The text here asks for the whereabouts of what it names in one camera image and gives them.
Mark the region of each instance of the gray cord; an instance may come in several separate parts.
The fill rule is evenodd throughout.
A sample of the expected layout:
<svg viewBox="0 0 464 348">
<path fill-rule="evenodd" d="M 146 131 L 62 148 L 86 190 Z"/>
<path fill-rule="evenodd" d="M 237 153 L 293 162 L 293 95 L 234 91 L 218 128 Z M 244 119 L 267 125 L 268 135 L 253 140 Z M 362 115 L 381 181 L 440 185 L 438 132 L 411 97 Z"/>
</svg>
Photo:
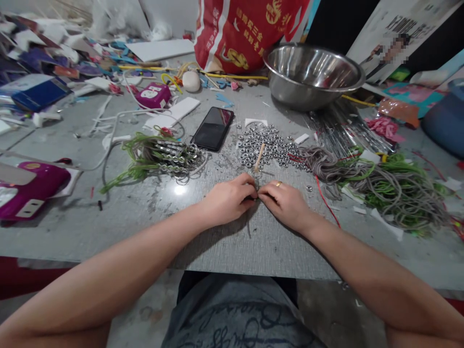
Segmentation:
<svg viewBox="0 0 464 348">
<path fill-rule="evenodd" d="M 341 166 L 337 157 L 322 147 L 300 148 L 300 153 L 313 174 L 328 184 L 324 191 L 331 200 L 342 199 L 337 183 L 363 176 L 372 168 L 371 164 L 359 161 L 351 166 Z M 380 189 L 386 183 L 390 187 L 388 192 Z M 387 216 L 393 215 L 390 223 L 399 228 L 417 230 L 430 223 L 437 227 L 450 223 L 450 215 L 443 206 L 442 194 L 435 189 L 433 181 L 421 173 L 391 173 L 384 170 L 380 163 L 367 178 L 352 180 L 350 184 L 359 193 L 374 194 L 383 206 L 379 213 L 386 220 Z"/>
</svg>

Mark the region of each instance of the smartphone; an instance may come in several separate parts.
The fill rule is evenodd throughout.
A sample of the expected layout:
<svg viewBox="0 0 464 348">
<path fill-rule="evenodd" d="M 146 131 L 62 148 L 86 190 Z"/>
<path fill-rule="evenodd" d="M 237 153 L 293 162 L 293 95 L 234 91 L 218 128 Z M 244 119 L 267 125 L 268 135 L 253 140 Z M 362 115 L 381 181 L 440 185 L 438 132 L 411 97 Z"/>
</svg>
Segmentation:
<svg viewBox="0 0 464 348">
<path fill-rule="evenodd" d="M 192 143 L 198 147 L 218 152 L 221 149 L 227 129 L 232 123 L 233 112 L 212 107 L 193 136 Z"/>
</svg>

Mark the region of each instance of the gray table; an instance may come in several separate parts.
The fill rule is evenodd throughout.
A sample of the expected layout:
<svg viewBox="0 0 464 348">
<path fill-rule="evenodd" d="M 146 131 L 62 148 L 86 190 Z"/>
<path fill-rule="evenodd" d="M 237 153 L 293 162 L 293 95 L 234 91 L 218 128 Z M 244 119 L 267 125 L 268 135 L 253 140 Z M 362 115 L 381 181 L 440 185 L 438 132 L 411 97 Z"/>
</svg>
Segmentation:
<svg viewBox="0 0 464 348">
<path fill-rule="evenodd" d="M 213 153 L 204 172 L 196 175 L 182 189 L 167 176 L 152 177 L 143 183 L 112 189 L 108 195 L 100 195 L 102 168 L 84 173 L 71 197 L 50 201 L 39 217 L 33 221 L 20 222 L 0 230 L 0 255 L 48 259 L 60 261 L 83 261 L 127 238 L 156 221 L 198 202 L 217 182 L 229 180 L 244 171 L 237 158 L 237 136 L 243 131 L 237 123 L 245 118 L 266 119 L 280 129 L 285 137 L 312 134 L 306 126 L 304 115 L 277 107 L 265 86 L 245 87 L 240 92 L 227 89 L 224 95 L 235 103 L 232 110 L 236 121 L 231 127 L 225 144 L 219 153 Z M 204 90 L 197 94 L 185 93 L 201 101 L 201 104 L 181 124 L 189 141 L 211 106 L 222 107 L 215 92 Z M 92 167 L 103 155 L 103 135 L 76 139 L 73 133 L 87 131 L 98 107 L 106 95 L 94 95 L 83 104 L 76 104 L 62 112 L 62 122 L 24 134 L 3 135 L 2 148 L 44 160 L 70 157 L 75 164 Z M 126 93 L 113 97 L 105 116 L 121 110 L 133 110 L 134 101 Z M 139 123 L 129 123 L 130 116 L 123 118 L 117 135 L 133 134 L 142 129 L 147 119 L 138 116 Z M 463 180 L 456 167 L 457 160 L 434 145 L 421 130 L 402 129 L 407 138 L 402 149 L 410 154 L 411 149 L 420 149 L 446 176 Z M 312 137 L 305 142 L 310 145 Z M 6 158 L 2 161 L 17 164 L 21 160 Z M 125 170 L 130 159 L 119 147 L 113 149 L 105 168 L 106 179 L 111 179 Z M 292 167 L 280 168 L 271 163 L 265 166 L 260 183 L 280 179 L 304 192 L 308 204 L 315 211 L 333 220 L 325 207 L 312 174 Z M 313 192 L 305 191 L 307 185 Z M 94 198 L 90 198 L 95 187 Z M 99 211 L 97 200 L 102 200 Z M 333 203 L 340 207 L 336 215 L 342 227 L 365 243 L 397 260 L 417 276 L 435 288 L 464 290 L 464 244 L 451 230 L 436 231 L 432 238 L 420 239 L 406 234 L 402 242 L 369 215 L 353 212 L 354 203 L 348 198 Z M 261 203 L 246 217 L 227 226 L 217 227 L 196 238 L 179 254 L 172 264 L 174 268 L 227 272 L 239 274 L 296 277 L 305 279 L 338 279 L 337 274 L 324 258 L 307 242 L 279 224 Z"/>
</svg>

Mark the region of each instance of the metal bowl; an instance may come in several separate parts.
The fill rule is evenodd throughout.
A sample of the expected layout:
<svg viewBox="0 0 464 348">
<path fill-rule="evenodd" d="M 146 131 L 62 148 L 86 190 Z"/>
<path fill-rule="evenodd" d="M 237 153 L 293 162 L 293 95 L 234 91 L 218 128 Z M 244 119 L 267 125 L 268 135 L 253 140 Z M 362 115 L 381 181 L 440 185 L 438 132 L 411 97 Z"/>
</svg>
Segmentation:
<svg viewBox="0 0 464 348">
<path fill-rule="evenodd" d="M 366 80 L 362 68 L 344 55 L 301 43 L 271 48 L 263 59 L 271 70 L 271 94 L 300 111 L 320 109 Z"/>
</svg>

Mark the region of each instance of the red bag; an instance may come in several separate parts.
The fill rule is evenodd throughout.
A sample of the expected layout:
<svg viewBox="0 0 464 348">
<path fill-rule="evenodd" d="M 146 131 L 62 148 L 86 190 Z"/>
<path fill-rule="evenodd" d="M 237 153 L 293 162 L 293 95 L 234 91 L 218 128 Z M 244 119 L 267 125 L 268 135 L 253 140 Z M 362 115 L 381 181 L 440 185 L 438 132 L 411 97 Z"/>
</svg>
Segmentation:
<svg viewBox="0 0 464 348">
<path fill-rule="evenodd" d="M 264 50 L 290 41 L 310 0 L 199 0 L 195 56 L 207 72 L 250 73 L 262 67 Z M 300 18 L 295 25 L 299 10 Z"/>
</svg>

